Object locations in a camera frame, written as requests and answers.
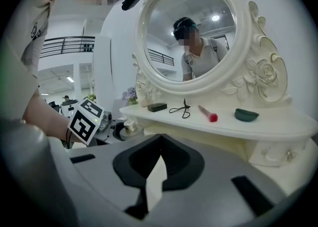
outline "black strap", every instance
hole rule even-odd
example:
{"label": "black strap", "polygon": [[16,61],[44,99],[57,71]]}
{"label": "black strap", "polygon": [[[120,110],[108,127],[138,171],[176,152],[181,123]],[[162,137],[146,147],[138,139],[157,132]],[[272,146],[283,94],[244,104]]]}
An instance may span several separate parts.
{"label": "black strap", "polygon": [[94,158],[95,156],[93,154],[86,154],[86,155],[71,157],[70,160],[72,163],[79,163],[79,162],[88,161]]}
{"label": "black strap", "polygon": [[246,176],[238,176],[231,181],[256,216],[259,217],[273,208],[273,204]]}
{"label": "black strap", "polygon": [[219,54],[218,54],[218,45],[216,45],[216,40],[215,39],[210,39],[209,38],[209,41],[210,41],[210,44],[211,44],[211,46],[213,47],[213,50],[216,52],[216,54],[217,54],[217,57],[218,57],[218,60],[219,60],[219,62],[221,61],[220,59],[219,59]]}

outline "purple flower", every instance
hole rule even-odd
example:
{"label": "purple flower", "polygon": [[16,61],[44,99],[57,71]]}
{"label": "purple flower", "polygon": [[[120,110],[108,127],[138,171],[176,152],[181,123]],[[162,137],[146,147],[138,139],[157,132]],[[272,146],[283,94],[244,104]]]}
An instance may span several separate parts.
{"label": "purple flower", "polygon": [[130,87],[127,92],[123,92],[122,100],[136,100],[136,88],[134,86]]}

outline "staircase railing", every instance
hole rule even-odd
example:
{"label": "staircase railing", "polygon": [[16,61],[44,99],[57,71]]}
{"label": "staircase railing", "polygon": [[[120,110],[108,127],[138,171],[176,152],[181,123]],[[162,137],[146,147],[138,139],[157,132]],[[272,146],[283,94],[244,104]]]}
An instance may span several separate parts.
{"label": "staircase railing", "polygon": [[47,39],[44,41],[40,58],[54,55],[93,52],[95,37],[93,36],[69,36]]}
{"label": "staircase railing", "polygon": [[174,59],[160,52],[148,49],[149,56],[152,61],[163,63],[166,65],[174,66]]}

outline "white pillar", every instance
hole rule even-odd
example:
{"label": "white pillar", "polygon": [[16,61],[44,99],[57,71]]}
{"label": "white pillar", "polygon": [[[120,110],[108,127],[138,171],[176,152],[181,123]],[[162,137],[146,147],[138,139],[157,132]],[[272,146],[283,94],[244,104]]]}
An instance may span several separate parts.
{"label": "white pillar", "polygon": [[90,79],[90,72],[89,72],[88,66],[86,66],[86,75],[87,75],[87,80],[88,80],[88,83],[89,83],[90,94],[94,94],[93,93],[93,88],[91,86],[92,82],[91,82],[91,79]]}
{"label": "white pillar", "polygon": [[76,100],[81,101],[80,64],[74,64],[73,69],[75,97]]}
{"label": "white pillar", "polygon": [[106,111],[112,111],[114,103],[110,40],[108,37],[96,36],[93,53],[96,100]]}

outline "cap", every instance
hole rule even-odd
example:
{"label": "cap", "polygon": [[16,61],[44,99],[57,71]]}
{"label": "cap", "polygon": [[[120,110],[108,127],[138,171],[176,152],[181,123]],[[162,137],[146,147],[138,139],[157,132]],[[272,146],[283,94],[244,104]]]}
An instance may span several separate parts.
{"label": "cap", "polygon": [[192,19],[190,19],[188,17],[183,17],[181,19],[178,19],[175,22],[175,24],[173,25],[173,28],[175,30],[177,30],[178,28],[183,27],[183,26],[186,26],[186,27],[187,26],[196,26],[196,23]]}

